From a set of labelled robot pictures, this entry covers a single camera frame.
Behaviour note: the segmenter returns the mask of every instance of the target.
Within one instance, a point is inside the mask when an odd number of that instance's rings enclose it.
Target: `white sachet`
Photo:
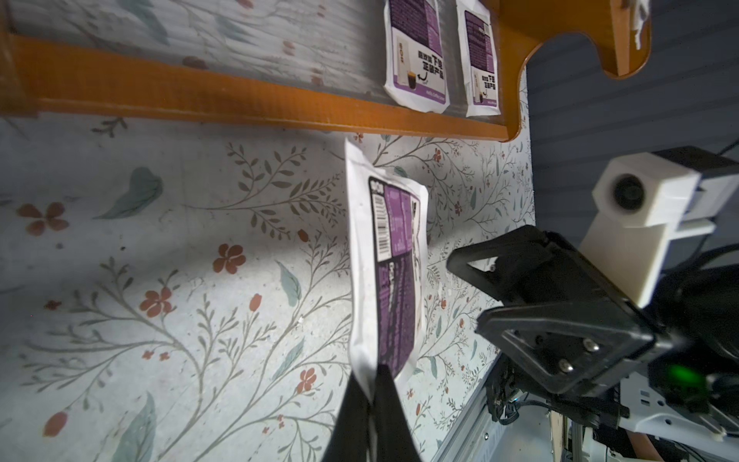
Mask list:
[[[497,54],[490,12],[478,0],[457,0],[467,117],[499,115]]]
[[[378,364],[396,384],[413,375],[426,332],[426,187],[387,174],[345,143],[352,258],[349,360],[370,402]]]
[[[449,106],[438,11],[436,0],[385,2],[385,91],[421,112]]]

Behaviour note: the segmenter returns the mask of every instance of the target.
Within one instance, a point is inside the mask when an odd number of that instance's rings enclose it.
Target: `barcode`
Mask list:
[[[390,248],[390,229],[387,223],[387,207],[385,197],[379,194],[372,195],[372,205],[375,209],[375,241],[377,243],[377,261],[382,262],[392,257]]]

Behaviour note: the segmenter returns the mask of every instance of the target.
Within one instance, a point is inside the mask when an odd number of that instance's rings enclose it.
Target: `wall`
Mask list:
[[[316,461],[350,373],[347,134],[0,119],[0,461]],[[423,460],[497,355],[449,252],[533,223],[511,143],[349,134],[429,190]]]
[[[582,35],[548,42],[528,65],[537,225],[576,245],[595,217],[590,191],[608,160],[694,145],[717,152],[739,136],[739,3],[653,2],[646,66],[623,81],[601,71]],[[730,155],[739,159],[739,149]],[[739,197],[720,216],[706,248],[732,243]],[[700,238],[675,241],[666,265]]]

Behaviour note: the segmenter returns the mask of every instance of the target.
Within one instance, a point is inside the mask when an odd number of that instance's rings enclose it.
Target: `screw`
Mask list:
[[[583,339],[582,346],[591,353],[595,353],[596,351],[600,350],[600,345],[598,345],[591,339]]]
[[[575,368],[572,367],[572,364],[567,359],[562,358],[559,360],[559,370],[567,374],[575,370]]]

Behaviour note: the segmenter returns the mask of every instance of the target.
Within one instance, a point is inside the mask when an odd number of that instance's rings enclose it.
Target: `wooden shelf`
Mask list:
[[[581,32],[613,78],[647,61],[651,27],[634,47],[621,0],[488,0],[498,15],[503,125],[171,66],[0,33],[0,113],[69,112],[300,129],[511,140],[520,131],[519,83],[549,38]]]

